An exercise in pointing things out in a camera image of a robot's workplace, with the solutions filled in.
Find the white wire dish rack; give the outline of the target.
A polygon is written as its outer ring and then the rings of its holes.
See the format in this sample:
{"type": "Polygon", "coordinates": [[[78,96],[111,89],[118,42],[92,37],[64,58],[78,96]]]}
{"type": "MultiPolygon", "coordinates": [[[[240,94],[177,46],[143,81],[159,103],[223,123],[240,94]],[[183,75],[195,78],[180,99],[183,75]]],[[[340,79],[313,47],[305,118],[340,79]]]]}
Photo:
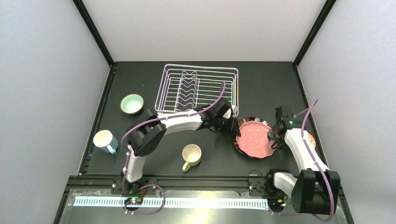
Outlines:
{"type": "Polygon", "coordinates": [[[206,67],[166,64],[155,103],[158,113],[176,113],[212,104],[221,92],[239,115],[239,70],[228,67],[206,67]]]}

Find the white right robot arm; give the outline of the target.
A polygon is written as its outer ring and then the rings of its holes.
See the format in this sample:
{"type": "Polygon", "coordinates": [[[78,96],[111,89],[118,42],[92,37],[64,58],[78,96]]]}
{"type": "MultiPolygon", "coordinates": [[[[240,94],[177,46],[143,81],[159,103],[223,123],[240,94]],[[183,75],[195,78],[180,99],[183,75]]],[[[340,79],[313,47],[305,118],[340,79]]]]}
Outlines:
{"type": "Polygon", "coordinates": [[[297,163],[299,175],[286,170],[271,169],[266,174],[265,189],[271,195],[283,192],[296,213],[327,215],[336,211],[340,188],[338,172],[331,171],[310,143],[305,129],[306,120],[295,121],[287,106],[275,109],[276,124],[267,137],[278,147],[287,147],[297,163]]]}

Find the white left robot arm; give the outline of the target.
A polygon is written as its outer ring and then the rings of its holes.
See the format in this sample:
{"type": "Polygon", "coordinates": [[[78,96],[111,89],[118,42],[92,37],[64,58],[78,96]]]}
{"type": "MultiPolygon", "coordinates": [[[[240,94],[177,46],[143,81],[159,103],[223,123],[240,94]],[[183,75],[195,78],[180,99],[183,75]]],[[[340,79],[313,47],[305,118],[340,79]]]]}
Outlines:
{"type": "Polygon", "coordinates": [[[211,129],[231,137],[240,136],[238,112],[238,106],[223,97],[212,104],[174,114],[159,114],[147,109],[121,139],[127,150],[127,161],[122,171],[124,180],[134,183],[142,178],[146,157],[167,134],[211,129]]]}

